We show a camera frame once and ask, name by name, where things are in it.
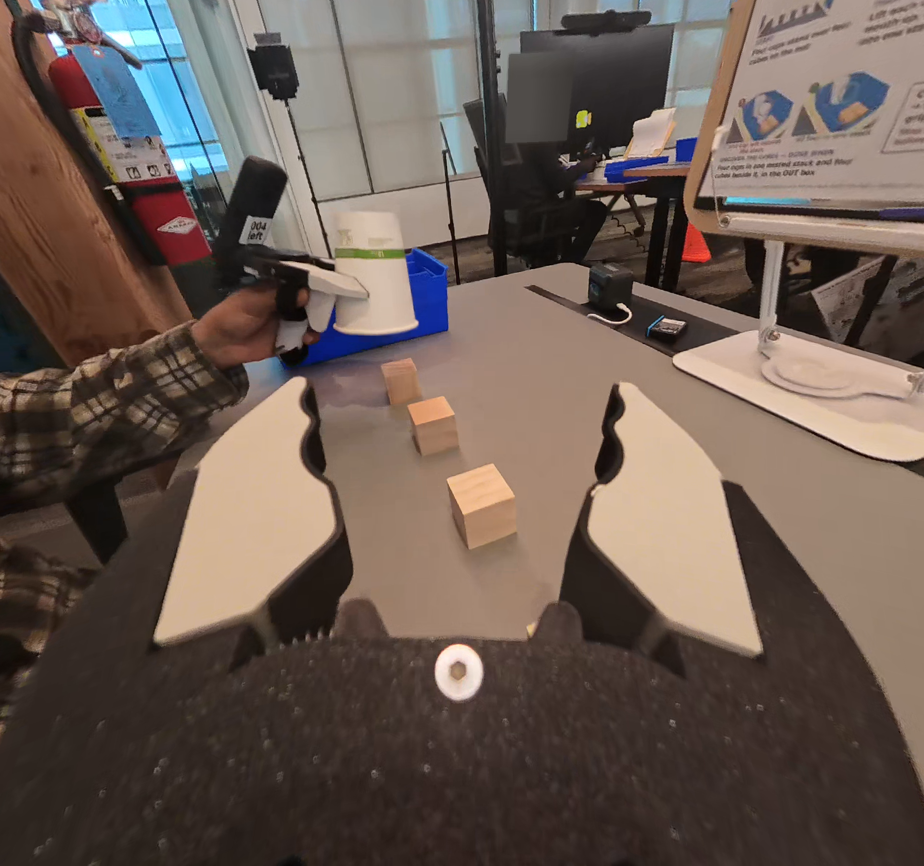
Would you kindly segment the white tablet stand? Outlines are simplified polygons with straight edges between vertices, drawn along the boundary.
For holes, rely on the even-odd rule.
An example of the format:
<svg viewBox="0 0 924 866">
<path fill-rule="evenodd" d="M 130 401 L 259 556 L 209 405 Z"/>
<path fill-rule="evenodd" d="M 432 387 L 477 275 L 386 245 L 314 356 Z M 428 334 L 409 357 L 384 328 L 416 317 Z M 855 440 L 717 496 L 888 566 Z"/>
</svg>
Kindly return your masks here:
<svg viewBox="0 0 924 866">
<path fill-rule="evenodd" d="M 788 245 L 803 244 L 922 260 L 922 160 L 847 135 L 809 138 L 795 156 L 715 133 L 696 153 L 692 223 L 703 233 L 753 238 L 765 262 L 758 326 L 675 355 L 676 367 L 736 398 L 861 456 L 922 462 L 922 371 L 872 360 L 837 345 L 779 329 L 779 282 Z"/>
</svg>

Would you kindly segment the blue plastic bin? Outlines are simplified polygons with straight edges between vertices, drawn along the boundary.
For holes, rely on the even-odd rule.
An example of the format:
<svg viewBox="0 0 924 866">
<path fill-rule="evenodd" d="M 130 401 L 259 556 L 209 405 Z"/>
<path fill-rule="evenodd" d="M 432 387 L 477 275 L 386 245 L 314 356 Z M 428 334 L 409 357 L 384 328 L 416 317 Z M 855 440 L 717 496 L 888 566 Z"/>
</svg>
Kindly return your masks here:
<svg viewBox="0 0 924 866">
<path fill-rule="evenodd" d="M 320 340 L 307 347 L 301 359 L 295 359 L 294 363 L 288 364 L 288 368 L 335 361 L 360 352 L 446 332 L 449 287 L 447 266 L 420 248 L 408 250 L 406 263 L 414 311 L 418 319 L 416 328 L 386 336 L 353 336 L 337 331 L 334 327 L 335 317 L 332 317 Z"/>
</svg>

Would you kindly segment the instruction sheet on stand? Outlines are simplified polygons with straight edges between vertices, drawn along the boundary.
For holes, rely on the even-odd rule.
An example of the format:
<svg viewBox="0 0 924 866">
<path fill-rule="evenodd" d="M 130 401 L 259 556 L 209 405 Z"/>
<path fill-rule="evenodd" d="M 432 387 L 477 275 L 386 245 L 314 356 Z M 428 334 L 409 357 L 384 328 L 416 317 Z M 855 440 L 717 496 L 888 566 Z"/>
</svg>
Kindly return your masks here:
<svg viewBox="0 0 924 866">
<path fill-rule="evenodd" d="M 923 0 L 736 0 L 685 206 L 705 233 L 922 256 Z"/>
</svg>

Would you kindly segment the red fire extinguisher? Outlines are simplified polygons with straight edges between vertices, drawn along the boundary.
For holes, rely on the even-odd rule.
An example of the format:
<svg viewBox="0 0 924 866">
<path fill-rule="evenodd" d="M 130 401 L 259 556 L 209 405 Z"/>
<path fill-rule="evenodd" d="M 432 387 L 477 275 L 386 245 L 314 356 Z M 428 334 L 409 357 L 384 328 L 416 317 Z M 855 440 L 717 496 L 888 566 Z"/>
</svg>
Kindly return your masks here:
<svg viewBox="0 0 924 866">
<path fill-rule="evenodd" d="M 105 0 L 4 0 L 21 75 L 46 120 L 148 264 L 177 267 L 211 248 L 137 76 L 144 64 L 104 32 Z"/>
</svg>

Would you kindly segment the wooden clipboard stand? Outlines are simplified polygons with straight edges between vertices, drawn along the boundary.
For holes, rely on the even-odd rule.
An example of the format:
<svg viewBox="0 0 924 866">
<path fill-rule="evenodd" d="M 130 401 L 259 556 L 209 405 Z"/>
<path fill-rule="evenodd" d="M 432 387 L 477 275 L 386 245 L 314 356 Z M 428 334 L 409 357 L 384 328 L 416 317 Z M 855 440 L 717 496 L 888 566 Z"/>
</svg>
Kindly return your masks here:
<svg viewBox="0 0 924 866">
<path fill-rule="evenodd" d="M 624 154 L 629 159 L 650 159 L 664 153 L 675 130 L 676 109 L 658 109 L 633 124 L 632 138 Z"/>
</svg>

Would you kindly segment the wooden cube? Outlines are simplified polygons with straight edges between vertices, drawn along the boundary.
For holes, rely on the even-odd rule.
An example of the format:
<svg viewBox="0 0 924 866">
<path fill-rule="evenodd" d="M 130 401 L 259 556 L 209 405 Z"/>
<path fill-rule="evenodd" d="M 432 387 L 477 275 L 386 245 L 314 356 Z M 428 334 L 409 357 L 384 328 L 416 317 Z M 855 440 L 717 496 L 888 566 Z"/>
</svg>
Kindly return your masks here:
<svg viewBox="0 0 924 866">
<path fill-rule="evenodd" d="M 433 456 L 459 448 L 456 414 L 445 397 L 408 404 L 411 433 L 421 456 Z"/>
<path fill-rule="evenodd" d="M 412 359 L 385 362 L 381 372 L 390 406 L 406 406 L 422 400 L 418 370 Z"/>
<path fill-rule="evenodd" d="M 452 515 L 469 551 L 517 532 L 514 491 L 489 463 L 446 480 Z"/>
</svg>

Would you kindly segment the person's left forearm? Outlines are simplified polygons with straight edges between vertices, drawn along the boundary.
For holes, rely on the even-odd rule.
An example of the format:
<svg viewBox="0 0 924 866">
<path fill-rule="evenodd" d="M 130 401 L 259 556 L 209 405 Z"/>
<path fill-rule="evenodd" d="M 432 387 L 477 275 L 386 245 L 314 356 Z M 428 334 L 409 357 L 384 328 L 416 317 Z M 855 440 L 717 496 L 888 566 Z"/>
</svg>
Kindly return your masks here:
<svg viewBox="0 0 924 866">
<path fill-rule="evenodd" d="M 73 370 L 2 375 L 1 500 L 76 490 L 173 452 L 248 393 L 244 367 L 222 370 L 192 323 Z"/>
</svg>

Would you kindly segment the white green-banded paper cup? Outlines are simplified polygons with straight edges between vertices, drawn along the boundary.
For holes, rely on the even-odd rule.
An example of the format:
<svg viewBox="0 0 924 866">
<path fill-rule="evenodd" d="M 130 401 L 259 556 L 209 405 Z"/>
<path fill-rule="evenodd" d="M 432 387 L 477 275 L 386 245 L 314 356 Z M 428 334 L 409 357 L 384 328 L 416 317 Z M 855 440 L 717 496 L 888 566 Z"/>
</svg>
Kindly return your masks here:
<svg viewBox="0 0 924 866">
<path fill-rule="evenodd" d="M 354 278 L 367 296 L 337 298 L 334 329 L 347 336 L 391 336 L 417 329 L 406 245 L 393 213 L 339 214 L 335 270 Z"/>
</svg>

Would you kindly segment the large black screen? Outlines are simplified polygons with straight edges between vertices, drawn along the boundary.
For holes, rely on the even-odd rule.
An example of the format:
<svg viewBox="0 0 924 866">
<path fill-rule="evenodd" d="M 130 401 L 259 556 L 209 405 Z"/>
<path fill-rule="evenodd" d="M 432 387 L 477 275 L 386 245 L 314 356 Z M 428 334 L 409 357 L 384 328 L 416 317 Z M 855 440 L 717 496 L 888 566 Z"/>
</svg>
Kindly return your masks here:
<svg viewBox="0 0 924 866">
<path fill-rule="evenodd" d="M 522 31 L 522 53 L 563 53 L 572 66 L 564 153 L 607 155 L 630 144 L 637 121 L 664 108 L 674 24 L 598 35 Z"/>
</svg>

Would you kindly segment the black vertical pole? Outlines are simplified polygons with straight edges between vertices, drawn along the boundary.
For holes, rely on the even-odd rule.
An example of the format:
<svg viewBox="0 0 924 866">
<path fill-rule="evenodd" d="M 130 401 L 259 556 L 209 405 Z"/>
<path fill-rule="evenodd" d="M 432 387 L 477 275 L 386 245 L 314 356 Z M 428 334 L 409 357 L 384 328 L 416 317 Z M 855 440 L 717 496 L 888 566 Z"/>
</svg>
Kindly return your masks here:
<svg viewBox="0 0 924 866">
<path fill-rule="evenodd" d="M 493 274 L 507 274 L 503 211 L 501 107 L 498 89 L 499 51 L 495 37 L 493 0 L 476 1 L 480 94 L 484 129 L 486 190 L 490 205 Z"/>
</svg>

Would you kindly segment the person's left hand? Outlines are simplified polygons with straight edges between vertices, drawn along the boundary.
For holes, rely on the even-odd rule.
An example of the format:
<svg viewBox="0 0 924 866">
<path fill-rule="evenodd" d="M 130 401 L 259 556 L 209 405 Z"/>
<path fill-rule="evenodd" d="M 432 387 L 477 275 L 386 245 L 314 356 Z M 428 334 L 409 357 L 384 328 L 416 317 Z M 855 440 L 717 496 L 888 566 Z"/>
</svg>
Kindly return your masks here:
<svg viewBox="0 0 924 866">
<path fill-rule="evenodd" d="M 216 369 L 226 372 L 278 355 L 277 285 L 262 281 L 240 288 L 191 325 L 191 337 Z"/>
</svg>

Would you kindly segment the wooden pillar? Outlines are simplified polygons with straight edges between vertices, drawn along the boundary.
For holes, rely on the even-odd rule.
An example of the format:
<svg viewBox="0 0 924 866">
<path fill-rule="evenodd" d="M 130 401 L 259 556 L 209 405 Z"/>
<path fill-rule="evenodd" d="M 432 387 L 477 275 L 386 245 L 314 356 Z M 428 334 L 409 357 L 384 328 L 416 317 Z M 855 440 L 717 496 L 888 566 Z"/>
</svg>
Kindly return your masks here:
<svg viewBox="0 0 924 866">
<path fill-rule="evenodd" d="M 169 270 L 152 267 L 104 204 L 22 75 L 2 2 L 2 313 L 24 312 L 53 365 L 74 365 L 191 319 Z"/>
</svg>

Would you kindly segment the black power bank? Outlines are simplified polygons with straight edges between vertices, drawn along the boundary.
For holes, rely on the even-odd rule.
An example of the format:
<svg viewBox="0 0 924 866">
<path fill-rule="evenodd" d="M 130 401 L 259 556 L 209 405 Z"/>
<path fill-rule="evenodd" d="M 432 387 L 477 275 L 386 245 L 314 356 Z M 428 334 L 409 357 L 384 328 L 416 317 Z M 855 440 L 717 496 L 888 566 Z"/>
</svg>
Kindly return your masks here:
<svg viewBox="0 0 924 866">
<path fill-rule="evenodd" d="M 596 263 L 589 271 L 588 304 L 597 312 L 629 307 L 633 295 L 634 276 L 620 264 Z"/>
</svg>

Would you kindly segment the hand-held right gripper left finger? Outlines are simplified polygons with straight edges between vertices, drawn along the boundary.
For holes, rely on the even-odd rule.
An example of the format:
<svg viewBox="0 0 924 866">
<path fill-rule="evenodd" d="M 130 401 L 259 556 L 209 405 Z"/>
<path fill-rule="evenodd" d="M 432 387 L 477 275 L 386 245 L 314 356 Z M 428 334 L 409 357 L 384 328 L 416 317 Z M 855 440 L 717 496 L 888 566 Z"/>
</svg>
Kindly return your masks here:
<svg viewBox="0 0 924 866">
<path fill-rule="evenodd" d="M 202 457 L 154 644 L 239 625 L 267 646 L 328 636 L 352 577 L 315 390 L 293 378 Z"/>
</svg>

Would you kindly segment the wooden background desk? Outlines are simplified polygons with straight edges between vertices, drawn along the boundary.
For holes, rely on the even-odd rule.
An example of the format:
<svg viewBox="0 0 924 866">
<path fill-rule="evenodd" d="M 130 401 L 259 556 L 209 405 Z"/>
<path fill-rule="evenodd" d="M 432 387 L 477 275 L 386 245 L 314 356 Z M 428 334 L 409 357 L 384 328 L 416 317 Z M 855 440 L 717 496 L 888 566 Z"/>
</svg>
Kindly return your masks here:
<svg viewBox="0 0 924 866">
<path fill-rule="evenodd" d="M 644 283 L 676 293 L 682 269 L 682 252 L 687 230 L 684 190 L 690 166 L 667 164 L 643 172 L 651 174 L 639 181 L 610 184 L 606 181 L 578 181 L 577 193 L 597 198 L 641 196 L 655 201 L 648 237 Z"/>
</svg>

